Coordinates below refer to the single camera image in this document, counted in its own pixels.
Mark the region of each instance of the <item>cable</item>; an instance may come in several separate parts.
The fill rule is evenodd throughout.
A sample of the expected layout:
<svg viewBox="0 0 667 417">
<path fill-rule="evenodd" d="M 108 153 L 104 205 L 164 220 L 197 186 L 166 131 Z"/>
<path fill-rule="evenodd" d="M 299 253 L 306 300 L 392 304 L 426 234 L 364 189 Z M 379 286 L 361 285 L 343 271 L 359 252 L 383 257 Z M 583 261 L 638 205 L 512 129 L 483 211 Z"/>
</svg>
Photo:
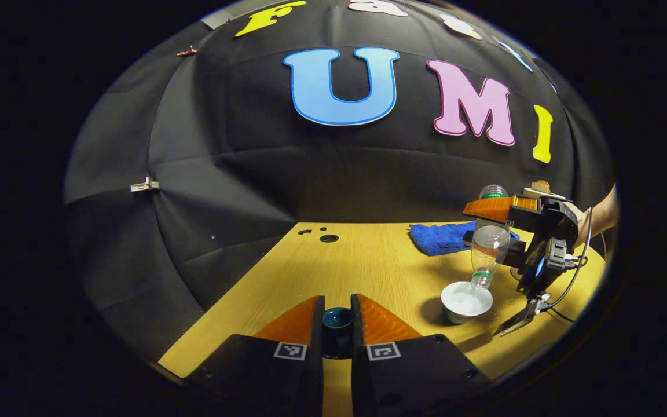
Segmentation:
<svg viewBox="0 0 667 417">
<path fill-rule="evenodd" d="M 591 243 L 591 214 L 593 213 L 593 206 L 588 209 L 588 236 L 585 237 L 585 246 L 583 246 L 583 253 L 580 254 L 580 259 L 585 258 L 585 253 L 588 251 L 588 245 Z M 578 277 L 578 272 L 580 272 L 580 266 L 578 266 L 575 269 L 575 274 L 573 274 L 573 279 L 570 280 L 570 283 L 567 285 L 566 291 L 563 293 L 563 295 L 559 296 L 558 300 L 555 301 L 554 303 L 550 304 L 547 308 L 543 309 L 543 311 L 547 311 L 548 309 L 551 309 L 552 307 L 558 305 L 558 303 L 565 298 L 567 295 L 567 292 L 570 291 L 570 287 L 573 286 L 573 283 L 575 282 L 575 278 Z"/>
<path fill-rule="evenodd" d="M 569 321 L 569 322 L 571 322 L 571 323 L 575 323 L 575 320 L 573 320 L 573 319 L 568 319 L 566 316 L 563 315 L 563 313 L 557 311 L 554 307 L 550 307 L 550 310 L 556 312 L 556 313 L 557 313 L 560 317 L 562 317 L 563 319 L 566 319 L 567 321 Z"/>
</svg>

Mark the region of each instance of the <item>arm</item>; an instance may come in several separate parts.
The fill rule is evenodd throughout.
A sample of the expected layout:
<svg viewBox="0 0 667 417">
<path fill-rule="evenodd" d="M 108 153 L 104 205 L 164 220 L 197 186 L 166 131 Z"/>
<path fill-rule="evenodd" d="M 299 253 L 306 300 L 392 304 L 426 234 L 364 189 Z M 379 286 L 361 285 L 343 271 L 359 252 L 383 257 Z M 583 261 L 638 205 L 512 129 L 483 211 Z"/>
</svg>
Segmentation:
<svg viewBox="0 0 667 417">
<path fill-rule="evenodd" d="M 578 217 L 578 239 L 573 244 L 573 249 L 575 249 L 585 243 L 585 239 L 588 236 L 586 233 L 588 230 L 588 209 L 581 212 L 575 205 L 571 203 L 565 204 L 575 213 L 576 217 Z M 611 229 L 617 224 L 617 220 L 619 219 L 619 206 L 617 205 L 616 184 L 614 184 L 614 187 L 611 188 L 611 192 L 604 197 L 601 203 L 598 203 L 593 207 L 593 214 L 591 217 L 591 237 L 595 237 L 604 230 Z"/>
</svg>

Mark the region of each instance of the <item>blue letter u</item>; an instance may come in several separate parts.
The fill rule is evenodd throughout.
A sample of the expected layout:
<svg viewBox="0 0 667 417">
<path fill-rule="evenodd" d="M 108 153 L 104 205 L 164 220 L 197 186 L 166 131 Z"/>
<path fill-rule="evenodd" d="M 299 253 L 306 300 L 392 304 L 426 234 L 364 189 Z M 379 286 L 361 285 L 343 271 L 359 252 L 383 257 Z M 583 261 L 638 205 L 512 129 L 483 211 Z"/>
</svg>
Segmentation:
<svg viewBox="0 0 667 417">
<path fill-rule="evenodd" d="M 367 61 L 370 93 L 362 100 L 347 102 L 331 89 L 331 61 L 338 50 L 313 49 L 288 55 L 283 62 L 292 68 L 292 103 L 305 119 L 323 125 L 346 126 L 374 122 L 395 106 L 393 61 L 400 55 L 380 47 L 362 47 L 355 56 Z"/>
</svg>

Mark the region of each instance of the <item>table surface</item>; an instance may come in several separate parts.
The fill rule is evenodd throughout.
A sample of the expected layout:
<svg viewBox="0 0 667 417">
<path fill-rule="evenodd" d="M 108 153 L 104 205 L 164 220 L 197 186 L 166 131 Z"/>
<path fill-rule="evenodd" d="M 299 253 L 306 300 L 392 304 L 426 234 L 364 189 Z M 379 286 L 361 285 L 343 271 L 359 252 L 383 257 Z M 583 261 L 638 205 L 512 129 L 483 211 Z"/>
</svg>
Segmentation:
<svg viewBox="0 0 667 417">
<path fill-rule="evenodd" d="M 304 229 L 313 231 L 299 235 Z M 159 364 L 184 378 L 228 336 L 252 335 L 315 295 L 325 296 L 327 309 L 349 307 L 355 293 L 368 296 L 422 335 L 445 335 L 491 379 L 569 329 L 569 322 L 547 312 L 520 330 L 493 337 L 502 322 L 526 306 L 526 297 L 516 292 L 517 281 L 507 266 L 499 267 L 490 285 L 493 306 L 489 311 L 462 325 L 444 322 L 439 296 L 449 283 L 470 280 L 470 251 L 426 256 L 413 245 L 409 230 L 409 224 L 300 222 L 169 348 Z M 512 230 L 527 244 L 532 240 L 532 233 Z M 337 235 L 339 240 L 324 243 L 320 240 L 323 235 Z M 581 252 L 582 246 L 576 249 L 576 256 Z M 595 293 L 606 266 L 592 248 L 586 255 L 588 263 L 555 307 L 571 319 Z M 573 274 L 564 273 L 549 287 L 551 300 L 563 293 Z M 323 415 L 352 415 L 351 359 L 323 359 L 323 369 Z"/>
</svg>

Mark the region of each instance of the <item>blue towel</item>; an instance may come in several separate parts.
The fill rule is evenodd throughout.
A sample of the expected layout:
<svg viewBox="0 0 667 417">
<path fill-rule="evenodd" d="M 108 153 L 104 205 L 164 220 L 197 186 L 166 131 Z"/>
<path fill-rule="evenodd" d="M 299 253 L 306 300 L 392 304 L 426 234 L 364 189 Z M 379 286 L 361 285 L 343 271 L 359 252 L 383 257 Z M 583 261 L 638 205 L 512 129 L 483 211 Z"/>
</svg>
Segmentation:
<svg viewBox="0 0 667 417">
<path fill-rule="evenodd" d="M 426 227 L 423 224 L 412 224 L 410 236 L 420 251 L 429 256 L 437 254 L 458 253 L 469 249 L 463 242 L 465 232 L 475 230 L 475 222 L 468 224 L 445 224 Z M 519 235 L 511 232 L 511 240 L 519 240 Z"/>
</svg>

